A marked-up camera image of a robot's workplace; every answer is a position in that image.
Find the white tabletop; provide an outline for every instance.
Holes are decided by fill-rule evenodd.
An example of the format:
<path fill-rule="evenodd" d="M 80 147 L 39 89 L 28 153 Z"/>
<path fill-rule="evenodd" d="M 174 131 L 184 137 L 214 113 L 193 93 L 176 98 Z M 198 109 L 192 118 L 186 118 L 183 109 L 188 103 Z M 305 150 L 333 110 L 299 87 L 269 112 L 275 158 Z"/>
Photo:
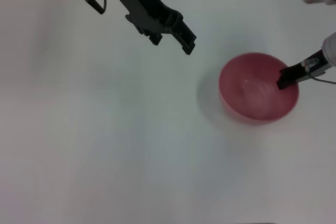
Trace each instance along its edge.
<path fill-rule="evenodd" d="M 336 87 L 303 82 L 289 116 L 250 127 L 216 86 L 245 52 L 306 59 L 336 7 L 163 2 L 197 35 L 192 55 L 171 35 L 152 45 L 118 0 L 103 16 L 83 0 L 0 0 L 0 222 L 334 223 Z"/>

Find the pink bowl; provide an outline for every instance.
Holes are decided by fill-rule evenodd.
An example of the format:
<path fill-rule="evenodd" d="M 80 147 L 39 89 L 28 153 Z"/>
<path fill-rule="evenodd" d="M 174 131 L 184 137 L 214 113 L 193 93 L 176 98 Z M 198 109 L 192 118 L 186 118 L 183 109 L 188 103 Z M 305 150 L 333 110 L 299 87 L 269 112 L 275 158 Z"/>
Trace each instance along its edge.
<path fill-rule="evenodd" d="M 281 119 L 299 99 L 299 86 L 279 90 L 279 71 L 287 67 L 277 58 L 251 52 L 229 61 L 219 76 L 219 93 L 226 111 L 253 125 Z"/>

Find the cable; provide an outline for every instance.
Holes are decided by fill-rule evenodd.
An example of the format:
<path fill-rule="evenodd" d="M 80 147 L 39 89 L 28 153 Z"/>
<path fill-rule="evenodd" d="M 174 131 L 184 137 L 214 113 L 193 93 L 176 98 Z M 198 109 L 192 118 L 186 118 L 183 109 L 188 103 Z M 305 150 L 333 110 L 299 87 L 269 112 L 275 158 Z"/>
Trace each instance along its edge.
<path fill-rule="evenodd" d="M 104 0 L 104 7 L 103 7 L 104 12 L 106 11 L 106 6 L 107 6 L 107 0 Z"/>
<path fill-rule="evenodd" d="M 308 74 L 308 76 L 309 76 L 311 79 L 313 79 L 314 81 L 319 81 L 319 82 L 324 82 L 324 83 L 329 83 L 329 84 L 334 84 L 334 85 L 336 85 L 336 82 L 317 79 L 317 78 L 313 77 L 310 73 Z"/>

